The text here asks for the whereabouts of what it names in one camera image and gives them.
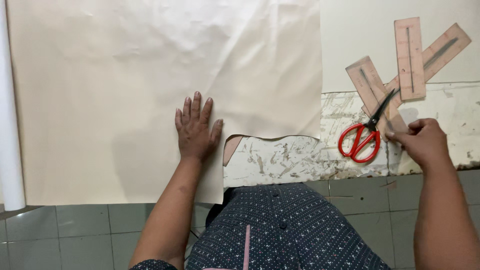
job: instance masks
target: red scissor handle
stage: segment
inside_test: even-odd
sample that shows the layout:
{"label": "red scissor handle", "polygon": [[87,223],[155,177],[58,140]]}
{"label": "red scissor handle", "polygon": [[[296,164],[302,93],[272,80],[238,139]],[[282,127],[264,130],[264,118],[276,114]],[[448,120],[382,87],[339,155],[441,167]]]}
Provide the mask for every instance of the red scissor handle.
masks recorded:
{"label": "red scissor handle", "polygon": [[[349,133],[350,131],[352,131],[354,129],[357,129],[357,128],[358,128],[357,135],[355,136],[355,141],[353,141],[352,149],[350,150],[349,153],[345,153],[342,149],[343,138],[345,137],[345,135],[347,135],[347,133]],[[372,131],[370,133],[370,135],[368,135],[368,137],[359,144],[360,136],[361,136],[361,133],[363,132],[364,128],[365,128],[365,126],[361,123],[353,125],[353,126],[349,127],[348,129],[346,129],[342,133],[342,135],[340,135],[340,139],[338,140],[338,150],[340,151],[340,153],[345,157],[350,157],[353,161],[355,161],[357,163],[364,163],[364,162],[367,162],[367,161],[373,159],[373,157],[377,154],[378,149],[380,148],[380,132],[378,132],[378,131]],[[370,142],[374,137],[375,137],[375,148],[373,149],[373,152],[368,157],[366,157],[362,160],[357,159],[357,154],[360,152],[360,150],[368,142]]]}

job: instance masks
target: dark patterned shirt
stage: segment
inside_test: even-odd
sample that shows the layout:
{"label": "dark patterned shirt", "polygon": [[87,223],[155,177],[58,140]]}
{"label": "dark patterned shirt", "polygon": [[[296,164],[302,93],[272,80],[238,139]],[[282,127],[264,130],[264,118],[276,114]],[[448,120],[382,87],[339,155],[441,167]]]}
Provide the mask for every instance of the dark patterned shirt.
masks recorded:
{"label": "dark patterned shirt", "polygon": [[[390,269],[345,217],[304,184],[235,188],[186,269]],[[161,260],[132,269],[174,270]]]}

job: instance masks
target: forearm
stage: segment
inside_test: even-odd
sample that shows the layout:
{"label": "forearm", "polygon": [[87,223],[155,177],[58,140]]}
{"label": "forearm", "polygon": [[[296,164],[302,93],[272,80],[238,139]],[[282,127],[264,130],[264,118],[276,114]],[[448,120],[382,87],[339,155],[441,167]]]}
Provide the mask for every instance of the forearm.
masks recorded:
{"label": "forearm", "polygon": [[424,169],[414,250],[417,269],[478,268],[478,237],[450,160]]}
{"label": "forearm", "polygon": [[199,160],[180,161],[142,230],[129,267],[154,258],[183,269],[200,171]]}

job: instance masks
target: paper roll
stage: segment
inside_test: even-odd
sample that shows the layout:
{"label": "paper roll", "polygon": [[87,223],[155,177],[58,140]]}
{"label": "paper roll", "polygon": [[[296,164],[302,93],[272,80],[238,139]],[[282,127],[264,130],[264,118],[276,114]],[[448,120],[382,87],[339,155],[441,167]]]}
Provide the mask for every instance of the paper roll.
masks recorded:
{"label": "paper roll", "polygon": [[5,0],[0,0],[0,181],[5,210],[25,207]]}

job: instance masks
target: tiled floor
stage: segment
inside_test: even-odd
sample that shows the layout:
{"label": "tiled floor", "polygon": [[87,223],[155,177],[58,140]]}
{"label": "tiled floor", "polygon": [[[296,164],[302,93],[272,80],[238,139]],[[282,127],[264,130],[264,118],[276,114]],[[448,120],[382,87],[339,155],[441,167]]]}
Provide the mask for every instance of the tiled floor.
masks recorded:
{"label": "tiled floor", "polygon": [[[459,173],[480,231],[480,171]],[[308,182],[392,268],[413,269],[421,175]],[[154,204],[47,206],[0,221],[0,270],[125,270]],[[211,205],[196,204],[187,255]]]}

